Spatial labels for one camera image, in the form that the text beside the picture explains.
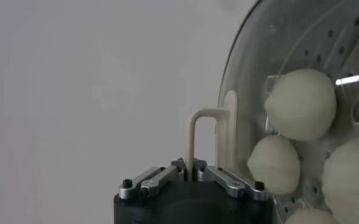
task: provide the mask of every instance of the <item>screw head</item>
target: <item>screw head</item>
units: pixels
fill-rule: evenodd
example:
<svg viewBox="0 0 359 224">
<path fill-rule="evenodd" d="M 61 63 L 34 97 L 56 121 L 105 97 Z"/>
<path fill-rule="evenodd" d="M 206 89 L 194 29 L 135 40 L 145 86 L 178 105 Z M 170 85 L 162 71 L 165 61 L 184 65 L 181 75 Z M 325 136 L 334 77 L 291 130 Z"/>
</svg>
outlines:
<svg viewBox="0 0 359 224">
<path fill-rule="evenodd" d="M 263 191 L 265 189 L 265 184 L 262 181 L 255 181 L 256 190 Z"/>
<path fill-rule="evenodd" d="M 133 182 L 132 182 L 131 179 L 125 179 L 125 180 L 123 180 L 123 187 L 124 187 L 124 188 L 130 188 L 130 187 L 132 187 L 132 185 L 133 185 Z"/>
<path fill-rule="evenodd" d="M 141 198 L 148 198 L 148 190 L 146 188 L 141 188 L 138 192 Z"/>
</svg>

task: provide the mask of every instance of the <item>black screw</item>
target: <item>black screw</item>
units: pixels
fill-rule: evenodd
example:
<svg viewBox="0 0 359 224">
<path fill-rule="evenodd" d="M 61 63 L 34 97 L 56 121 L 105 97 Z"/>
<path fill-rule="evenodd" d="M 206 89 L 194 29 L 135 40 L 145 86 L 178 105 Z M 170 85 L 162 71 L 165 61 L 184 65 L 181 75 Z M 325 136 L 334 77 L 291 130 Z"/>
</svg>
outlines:
<svg viewBox="0 0 359 224">
<path fill-rule="evenodd" d="M 132 180 L 131 180 L 131 179 L 125 179 L 125 180 L 123 180 L 123 187 L 124 187 L 124 188 L 130 188 L 130 187 L 132 187 Z"/>
<path fill-rule="evenodd" d="M 359 26 L 359 17 L 354 21 L 355 26 Z"/>
<path fill-rule="evenodd" d="M 263 191 L 265 189 L 265 184 L 262 181 L 255 181 L 255 189 Z"/>
<path fill-rule="evenodd" d="M 140 195 L 141 198 L 147 198 L 148 197 L 148 190 L 146 188 L 141 188 L 138 192 L 138 195 Z"/>
<path fill-rule="evenodd" d="M 333 30 L 329 30 L 328 31 L 328 37 L 332 37 L 333 36 Z"/>
<path fill-rule="evenodd" d="M 343 54 L 344 53 L 344 47 L 340 47 L 338 53 Z"/>
</svg>

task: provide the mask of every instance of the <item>perforated metal surface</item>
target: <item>perforated metal surface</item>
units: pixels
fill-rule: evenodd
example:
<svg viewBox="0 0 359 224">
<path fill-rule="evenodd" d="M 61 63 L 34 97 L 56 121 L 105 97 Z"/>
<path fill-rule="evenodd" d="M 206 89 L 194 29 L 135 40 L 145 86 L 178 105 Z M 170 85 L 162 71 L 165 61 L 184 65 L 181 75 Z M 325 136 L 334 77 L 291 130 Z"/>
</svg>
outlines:
<svg viewBox="0 0 359 224">
<path fill-rule="evenodd" d="M 292 141 L 301 160 L 300 183 L 296 192 L 275 197 L 277 223 L 300 208 L 328 210 L 321 190 L 324 162 L 339 145 L 359 136 L 359 1 L 265 0 L 247 16 L 227 61 L 219 98 L 222 105 L 226 92 L 237 92 L 243 170 L 255 144 L 278 134 L 263 108 L 268 92 L 281 75 L 300 68 L 330 77 L 338 109 L 325 136 Z"/>
</svg>

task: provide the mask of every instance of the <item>metal mixing drum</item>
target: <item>metal mixing drum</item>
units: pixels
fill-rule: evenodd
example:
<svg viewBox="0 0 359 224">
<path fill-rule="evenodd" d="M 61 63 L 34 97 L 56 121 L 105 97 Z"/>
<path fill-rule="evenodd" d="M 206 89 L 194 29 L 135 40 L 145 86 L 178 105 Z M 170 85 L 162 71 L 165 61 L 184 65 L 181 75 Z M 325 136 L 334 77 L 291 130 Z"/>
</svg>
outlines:
<svg viewBox="0 0 359 224">
<path fill-rule="evenodd" d="M 300 183 L 275 196 L 277 223 L 301 208 L 329 209 L 321 177 L 325 160 L 346 141 L 359 137 L 359 1 L 258 1 L 242 23 L 230 51 L 219 93 L 237 93 L 237 157 L 242 172 L 255 144 L 278 134 L 263 104 L 281 75 L 295 69 L 324 72 L 335 85 L 338 109 L 328 133 L 315 141 L 292 141 L 301 163 Z"/>
</svg>

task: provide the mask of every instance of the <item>onion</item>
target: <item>onion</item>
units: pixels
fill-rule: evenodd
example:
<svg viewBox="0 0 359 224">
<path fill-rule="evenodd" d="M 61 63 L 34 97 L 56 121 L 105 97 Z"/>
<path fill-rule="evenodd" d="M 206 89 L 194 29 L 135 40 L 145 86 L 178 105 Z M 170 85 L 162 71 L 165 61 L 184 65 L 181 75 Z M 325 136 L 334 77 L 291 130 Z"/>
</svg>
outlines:
<svg viewBox="0 0 359 224">
<path fill-rule="evenodd" d="M 359 224 L 359 139 L 338 147 L 325 162 L 325 203 L 340 224 Z"/>
<path fill-rule="evenodd" d="M 291 215 L 285 224 L 335 224 L 333 216 L 318 209 L 304 209 Z"/>
<path fill-rule="evenodd" d="M 332 82 L 314 69 L 300 69 L 282 76 L 265 102 L 270 123 L 282 135 L 309 140 L 323 136 L 335 117 Z"/>
<path fill-rule="evenodd" d="M 268 136 L 259 141 L 247 165 L 254 178 L 264 182 L 272 194 L 287 194 L 297 188 L 299 157 L 284 137 Z"/>
</svg>

